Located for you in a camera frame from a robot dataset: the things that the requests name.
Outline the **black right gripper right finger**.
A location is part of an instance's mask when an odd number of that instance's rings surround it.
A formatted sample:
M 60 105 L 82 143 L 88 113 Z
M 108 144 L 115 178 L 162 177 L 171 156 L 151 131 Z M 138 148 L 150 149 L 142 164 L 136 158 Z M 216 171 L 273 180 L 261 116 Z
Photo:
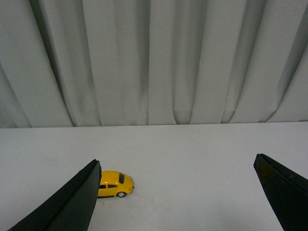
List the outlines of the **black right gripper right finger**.
M 265 154 L 254 169 L 266 198 L 285 231 L 308 229 L 308 180 Z

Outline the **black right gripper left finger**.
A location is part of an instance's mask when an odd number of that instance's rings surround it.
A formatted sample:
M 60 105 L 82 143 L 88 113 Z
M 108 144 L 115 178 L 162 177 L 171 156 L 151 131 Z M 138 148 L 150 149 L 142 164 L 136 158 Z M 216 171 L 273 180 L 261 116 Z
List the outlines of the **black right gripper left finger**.
M 86 231 L 96 205 L 102 177 L 100 162 L 92 160 L 11 231 Z

